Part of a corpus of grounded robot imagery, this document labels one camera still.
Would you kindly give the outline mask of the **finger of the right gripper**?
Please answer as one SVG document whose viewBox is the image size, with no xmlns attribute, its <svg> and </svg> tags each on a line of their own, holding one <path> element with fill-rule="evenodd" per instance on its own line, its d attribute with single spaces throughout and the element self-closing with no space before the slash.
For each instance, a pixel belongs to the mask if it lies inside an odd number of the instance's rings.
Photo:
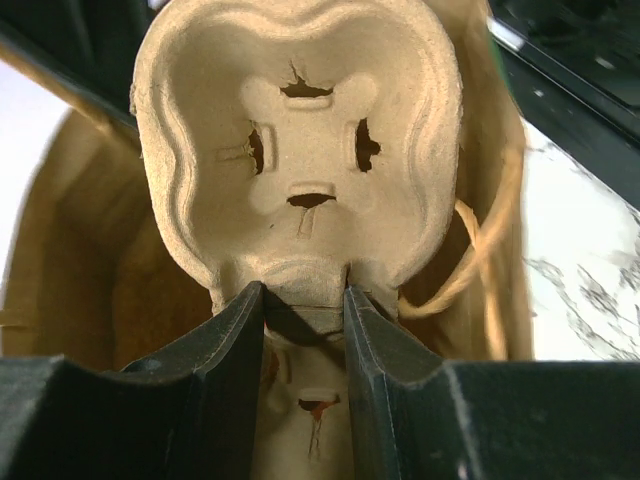
<svg viewBox="0 0 640 480">
<path fill-rule="evenodd" d="M 1 45 L 135 127 L 134 61 L 154 16 L 149 1 L 3 1 Z"/>
</svg>

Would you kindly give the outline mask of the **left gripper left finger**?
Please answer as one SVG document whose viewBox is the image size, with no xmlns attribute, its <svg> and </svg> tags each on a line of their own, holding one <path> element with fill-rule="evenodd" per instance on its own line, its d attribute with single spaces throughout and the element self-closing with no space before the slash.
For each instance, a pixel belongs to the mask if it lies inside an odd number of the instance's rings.
<svg viewBox="0 0 640 480">
<path fill-rule="evenodd" d="M 120 372 L 62 356 L 1 363 L 5 479 L 246 479 L 263 288 Z"/>
</svg>

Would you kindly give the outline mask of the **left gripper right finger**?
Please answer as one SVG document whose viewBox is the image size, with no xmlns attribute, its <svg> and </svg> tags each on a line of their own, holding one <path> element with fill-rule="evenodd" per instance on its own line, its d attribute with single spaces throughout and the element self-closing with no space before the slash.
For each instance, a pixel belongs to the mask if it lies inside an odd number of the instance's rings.
<svg viewBox="0 0 640 480">
<path fill-rule="evenodd" d="M 635 479 L 635 362 L 434 354 L 351 287 L 344 332 L 359 479 Z"/>
</svg>

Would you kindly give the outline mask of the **single brown pulp carrier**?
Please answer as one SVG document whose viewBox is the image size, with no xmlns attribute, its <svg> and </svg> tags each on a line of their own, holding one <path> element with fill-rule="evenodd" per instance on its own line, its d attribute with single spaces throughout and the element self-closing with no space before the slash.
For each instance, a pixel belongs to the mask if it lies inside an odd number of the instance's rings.
<svg viewBox="0 0 640 480">
<path fill-rule="evenodd" d="M 251 475 L 354 475 L 343 298 L 390 318 L 453 213 L 462 93 L 421 1 L 172 1 L 133 75 L 161 237 L 222 310 L 267 288 Z"/>
</svg>

